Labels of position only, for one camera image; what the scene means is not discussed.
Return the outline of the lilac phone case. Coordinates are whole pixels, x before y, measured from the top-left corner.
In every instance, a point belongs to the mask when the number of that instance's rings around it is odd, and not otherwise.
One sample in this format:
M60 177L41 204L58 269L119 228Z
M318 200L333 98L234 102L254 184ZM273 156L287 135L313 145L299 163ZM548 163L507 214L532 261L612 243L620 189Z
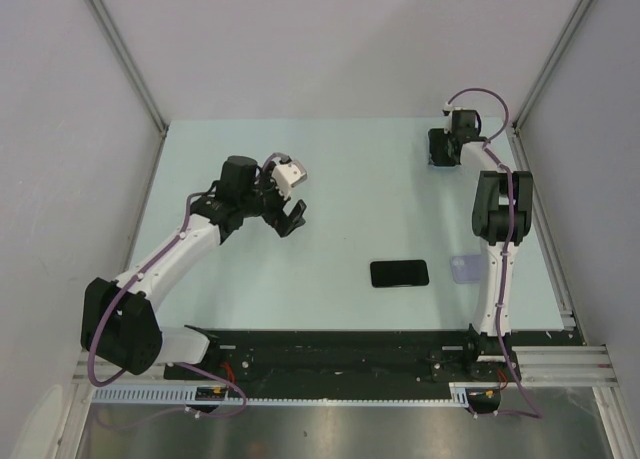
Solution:
M450 259L450 268L456 284L478 284L481 281L482 266L479 254L454 256Z

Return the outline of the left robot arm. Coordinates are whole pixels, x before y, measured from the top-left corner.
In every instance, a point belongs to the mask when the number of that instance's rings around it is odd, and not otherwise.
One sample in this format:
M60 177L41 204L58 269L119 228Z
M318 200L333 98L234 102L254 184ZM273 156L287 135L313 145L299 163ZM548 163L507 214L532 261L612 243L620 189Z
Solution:
M264 163L232 155L207 190L187 196L181 224L145 259L113 279L91 281L81 324L90 383L105 387L155 364L186 364L199 378L214 376L221 355L211 338L192 327L162 327L156 313L189 270L246 220L262 219L281 238L302 227L305 202L286 206L307 177L304 166L283 153Z

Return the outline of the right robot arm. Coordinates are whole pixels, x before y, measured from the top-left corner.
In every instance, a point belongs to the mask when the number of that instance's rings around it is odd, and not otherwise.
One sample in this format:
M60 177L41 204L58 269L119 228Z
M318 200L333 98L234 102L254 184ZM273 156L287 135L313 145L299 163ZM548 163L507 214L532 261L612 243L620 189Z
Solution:
M510 293L515 259L532 226L534 181L492 150L477 111L448 104L444 116L445 126L428 133L429 164L477 175L471 228L480 245L480 288L461 367L469 378L484 380L497 358L510 361Z

